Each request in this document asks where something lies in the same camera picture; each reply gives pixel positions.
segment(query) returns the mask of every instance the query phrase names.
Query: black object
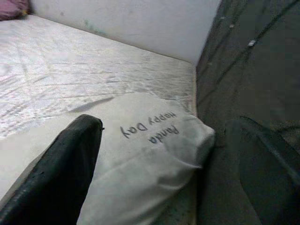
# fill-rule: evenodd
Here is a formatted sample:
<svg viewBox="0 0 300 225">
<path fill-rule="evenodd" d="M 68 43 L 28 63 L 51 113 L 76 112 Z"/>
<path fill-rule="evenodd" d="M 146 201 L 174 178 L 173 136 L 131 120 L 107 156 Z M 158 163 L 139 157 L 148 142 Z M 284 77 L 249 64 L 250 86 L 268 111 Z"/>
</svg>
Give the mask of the black object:
<svg viewBox="0 0 300 225">
<path fill-rule="evenodd" d="M 300 224 L 300 155 L 278 133 L 245 117 L 227 123 L 201 177 L 198 224 Z"/>
<path fill-rule="evenodd" d="M 63 130 L 0 201 L 0 225 L 75 225 L 102 129 L 100 119 L 81 115 Z"/>
</svg>

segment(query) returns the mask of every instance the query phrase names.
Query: dark green fabric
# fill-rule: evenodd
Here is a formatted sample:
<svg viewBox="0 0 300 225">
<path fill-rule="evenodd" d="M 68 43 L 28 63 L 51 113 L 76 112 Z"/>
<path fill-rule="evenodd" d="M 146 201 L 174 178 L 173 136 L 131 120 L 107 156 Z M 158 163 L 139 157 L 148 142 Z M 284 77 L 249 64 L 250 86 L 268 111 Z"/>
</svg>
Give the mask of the dark green fabric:
<svg viewBox="0 0 300 225">
<path fill-rule="evenodd" d="M 198 224 L 300 224 L 300 156 L 278 133 L 249 118 L 227 123 L 199 174 Z"/>
<path fill-rule="evenodd" d="M 247 116 L 300 150 L 299 12 L 299 0 L 221 2 L 197 66 L 198 117 L 218 146 L 226 121 Z"/>
</svg>

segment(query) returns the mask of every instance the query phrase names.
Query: white pillow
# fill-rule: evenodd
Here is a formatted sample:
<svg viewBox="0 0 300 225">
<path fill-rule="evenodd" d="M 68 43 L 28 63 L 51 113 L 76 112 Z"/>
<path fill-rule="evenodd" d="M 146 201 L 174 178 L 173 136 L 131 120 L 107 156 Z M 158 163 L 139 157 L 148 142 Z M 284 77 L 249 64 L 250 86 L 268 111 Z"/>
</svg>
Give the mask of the white pillow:
<svg viewBox="0 0 300 225">
<path fill-rule="evenodd" d="M 100 118 L 105 130 L 78 225 L 151 224 L 214 144 L 214 131 L 176 101 L 139 93 L 87 104 L 0 142 L 0 198 L 80 114 Z"/>
</svg>

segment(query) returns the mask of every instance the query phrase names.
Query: dark fabric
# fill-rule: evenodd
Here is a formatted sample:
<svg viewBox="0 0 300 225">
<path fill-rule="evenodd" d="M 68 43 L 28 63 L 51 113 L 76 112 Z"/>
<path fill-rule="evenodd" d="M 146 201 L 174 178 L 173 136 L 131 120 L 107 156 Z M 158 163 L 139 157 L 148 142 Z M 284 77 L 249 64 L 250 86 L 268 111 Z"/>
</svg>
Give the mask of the dark fabric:
<svg viewBox="0 0 300 225">
<path fill-rule="evenodd" d="M 20 175 L 0 201 L 0 225 L 75 225 L 90 186 L 101 120 L 81 115 Z"/>
<path fill-rule="evenodd" d="M 200 225 L 300 224 L 300 156 L 278 134 L 241 118 L 200 173 Z"/>
<path fill-rule="evenodd" d="M 0 21 L 11 20 L 27 13 L 28 0 L 0 0 Z"/>
<path fill-rule="evenodd" d="M 299 12 L 299 0 L 221 2 L 197 66 L 198 117 L 217 146 L 226 121 L 247 116 L 300 150 Z"/>
</svg>

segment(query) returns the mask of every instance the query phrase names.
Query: bed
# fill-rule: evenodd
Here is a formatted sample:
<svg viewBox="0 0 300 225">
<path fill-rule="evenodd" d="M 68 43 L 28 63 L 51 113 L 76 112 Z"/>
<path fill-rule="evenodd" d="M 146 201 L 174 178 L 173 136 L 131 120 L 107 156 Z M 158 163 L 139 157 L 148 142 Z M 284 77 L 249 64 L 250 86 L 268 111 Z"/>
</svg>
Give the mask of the bed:
<svg viewBox="0 0 300 225">
<path fill-rule="evenodd" d="M 0 138 L 125 93 L 174 99 L 195 113 L 195 67 L 188 62 L 35 15 L 3 21 L 0 30 Z M 194 185 L 179 192 L 157 225 L 195 219 Z"/>
</svg>

